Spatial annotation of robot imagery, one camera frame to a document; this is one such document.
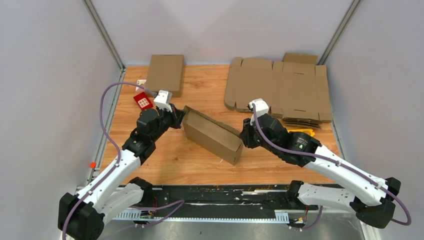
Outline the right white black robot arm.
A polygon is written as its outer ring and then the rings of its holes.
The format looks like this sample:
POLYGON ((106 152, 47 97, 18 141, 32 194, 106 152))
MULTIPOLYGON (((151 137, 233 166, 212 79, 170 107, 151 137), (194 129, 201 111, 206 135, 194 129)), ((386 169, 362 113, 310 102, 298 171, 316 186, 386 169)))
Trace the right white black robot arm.
POLYGON ((245 147, 262 147, 288 164, 313 170, 335 181, 339 187, 318 186, 293 180, 284 200, 292 209, 325 206, 344 210, 362 222, 384 229, 392 221, 401 182, 362 171, 331 152, 307 133, 288 131, 275 118, 264 114, 256 121, 243 120, 239 137, 245 147))

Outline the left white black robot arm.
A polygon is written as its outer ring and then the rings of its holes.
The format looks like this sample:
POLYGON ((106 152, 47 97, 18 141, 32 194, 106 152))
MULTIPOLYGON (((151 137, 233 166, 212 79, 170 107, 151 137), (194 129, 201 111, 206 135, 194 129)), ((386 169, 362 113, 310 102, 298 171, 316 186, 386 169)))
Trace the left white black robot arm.
POLYGON ((118 150, 115 159, 91 183, 59 201, 57 227, 62 237, 97 240, 105 226, 126 208, 153 201, 152 185, 135 177, 121 190, 117 187, 155 151, 156 141, 170 128, 180 129, 186 111, 172 103, 164 108, 142 110, 136 128, 118 150))

